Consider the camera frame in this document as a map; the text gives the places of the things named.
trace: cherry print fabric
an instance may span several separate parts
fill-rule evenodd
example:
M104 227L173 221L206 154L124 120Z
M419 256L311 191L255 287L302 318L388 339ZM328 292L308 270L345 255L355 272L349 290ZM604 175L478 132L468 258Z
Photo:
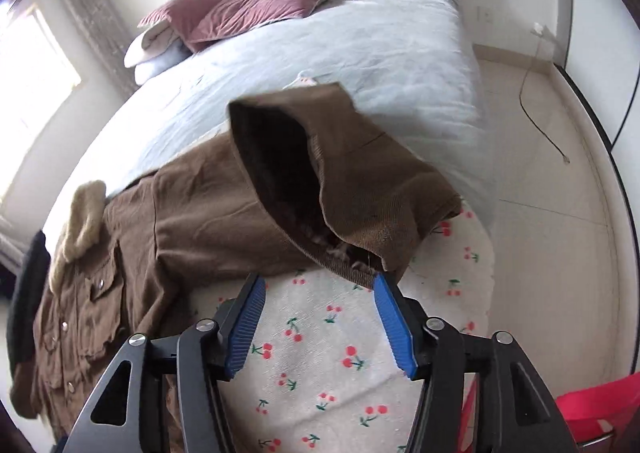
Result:
M491 241L464 203L422 242L399 288L428 315L485 335L493 271ZM324 269L266 280L244 369L220 383L238 450L402 453L422 382L396 367L372 292ZM198 290L191 306L211 316L241 285Z

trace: light blue bedsheet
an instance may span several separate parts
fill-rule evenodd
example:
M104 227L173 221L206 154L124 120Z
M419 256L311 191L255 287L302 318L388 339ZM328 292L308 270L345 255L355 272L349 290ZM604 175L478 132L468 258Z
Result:
M300 72L339 81L359 111L436 166L490 230L490 130L455 0L328 0L308 18L219 42L145 83L64 186L44 227L49 250L80 184L101 179L108 194L121 190L223 122L230 100L278 90Z

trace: screw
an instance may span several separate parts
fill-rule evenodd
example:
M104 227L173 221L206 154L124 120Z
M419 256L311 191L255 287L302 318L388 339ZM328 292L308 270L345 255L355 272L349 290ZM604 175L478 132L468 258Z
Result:
M444 322L442 319L429 318L427 319L427 328L429 330L442 330L444 328Z
M196 330L199 332L209 332L214 326L216 326L216 322L211 319L201 319L196 323Z
M495 335L495 340L498 341L498 343L510 345L511 343L513 343L513 336L508 332L501 331Z
M146 341L146 337L144 334L133 334L130 338L129 338L129 344L132 347L138 347L140 346L142 343L144 343Z

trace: window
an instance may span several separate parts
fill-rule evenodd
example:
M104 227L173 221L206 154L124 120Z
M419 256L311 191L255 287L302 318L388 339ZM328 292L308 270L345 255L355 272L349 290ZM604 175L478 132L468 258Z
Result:
M47 121L80 76L36 6L0 36L0 200Z

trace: pink pillow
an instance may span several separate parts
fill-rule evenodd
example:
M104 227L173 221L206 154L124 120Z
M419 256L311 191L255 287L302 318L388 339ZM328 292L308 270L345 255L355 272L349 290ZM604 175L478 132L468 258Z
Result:
M186 41L191 31L197 27L212 8L222 0L169 0L163 6L143 17L138 27L155 25L167 20L174 31Z
M283 19L309 16L324 0L222 0L202 18L184 44L192 51Z

